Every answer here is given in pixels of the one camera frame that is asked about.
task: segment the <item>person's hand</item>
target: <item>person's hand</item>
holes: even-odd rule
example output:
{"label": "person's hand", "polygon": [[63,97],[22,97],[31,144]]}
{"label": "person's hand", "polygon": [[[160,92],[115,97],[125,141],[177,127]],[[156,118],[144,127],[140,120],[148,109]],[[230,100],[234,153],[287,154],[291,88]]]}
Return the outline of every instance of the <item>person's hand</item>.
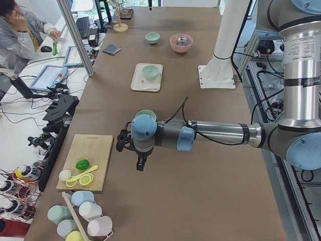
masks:
{"label": "person's hand", "polygon": [[27,31],[27,22],[24,16],[17,14],[16,11],[12,11],[11,15],[6,16],[6,20],[13,24],[18,31]]}
{"label": "person's hand", "polygon": [[50,38],[52,38],[53,40],[56,40],[57,38],[59,38],[61,36],[61,32],[60,31],[57,31],[57,30],[54,30],[54,31],[51,31],[49,36]]}

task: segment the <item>wooden cutting board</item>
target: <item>wooden cutting board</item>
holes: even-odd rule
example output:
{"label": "wooden cutting board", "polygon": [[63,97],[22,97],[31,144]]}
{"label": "wooden cutting board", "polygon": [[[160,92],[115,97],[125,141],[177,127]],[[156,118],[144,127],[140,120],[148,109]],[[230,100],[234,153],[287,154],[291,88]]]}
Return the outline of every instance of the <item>wooden cutting board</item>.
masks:
{"label": "wooden cutting board", "polygon": [[92,172],[94,181],[82,186],[77,182],[74,187],[67,187],[65,182],[58,181],[59,190],[89,190],[102,191],[108,166],[109,155],[112,147],[113,136],[107,135],[80,135],[76,134],[72,141],[63,170],[69,169],[72,176],[76,176],[85,170],[76,169],[76,164],[82,159],[90,162],[90,167],[98,165],[99,168]]}

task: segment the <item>condiment bottle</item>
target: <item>condiment bottle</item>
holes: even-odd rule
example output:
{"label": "condiment bottle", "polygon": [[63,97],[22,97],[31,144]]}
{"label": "condiment bottle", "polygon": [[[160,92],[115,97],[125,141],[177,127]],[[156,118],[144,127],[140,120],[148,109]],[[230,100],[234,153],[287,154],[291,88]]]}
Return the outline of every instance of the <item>condiment bottle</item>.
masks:
{"label": "condiment bottle", "polygon": [[11,180],[0,181],[0,193],[15,196],[17,198],[26,198],[30,191],[28,187],[22,186]]}
{"label": "condiment bottle", "polygon": [[41,171],[38,168],[31,166],[20,166],[18,171],[21,175],[30,181],[37,181],[40,178]]}
{"label": "condiment bottle", "polygon": [[36,208],[19,200],[6,200],[3,204],[5,212],[12,216],[21,217],[24,220],[34,218]]}

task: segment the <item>black mouse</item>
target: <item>black mouse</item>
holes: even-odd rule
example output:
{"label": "black mouse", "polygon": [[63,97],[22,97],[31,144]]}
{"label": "black mouse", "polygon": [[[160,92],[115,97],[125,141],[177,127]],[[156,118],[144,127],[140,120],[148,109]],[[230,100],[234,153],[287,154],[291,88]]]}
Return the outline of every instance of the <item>black mouse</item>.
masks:
{"label": "black mouse", "polygon": [[40,49],[41,52],[51,52],[52,48],[49,46],[42,46]]}

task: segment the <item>white square tray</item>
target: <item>white square tray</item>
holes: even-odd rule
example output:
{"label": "white square tray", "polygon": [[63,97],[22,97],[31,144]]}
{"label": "white square tray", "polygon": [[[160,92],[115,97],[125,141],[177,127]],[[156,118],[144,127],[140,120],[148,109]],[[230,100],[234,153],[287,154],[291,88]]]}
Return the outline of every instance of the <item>white square tray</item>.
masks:
{"label": "white square tray", "polygon": [[146,79],[142,74],[143,67],[151,65],[139,63],[136,65],[134,75],[132,77],[130,88],[135,91],[148,91],[148,92],[157,92],[161,88],[163,66],[161,64],[152,64],[158,67],[159,75],[156,79]]}

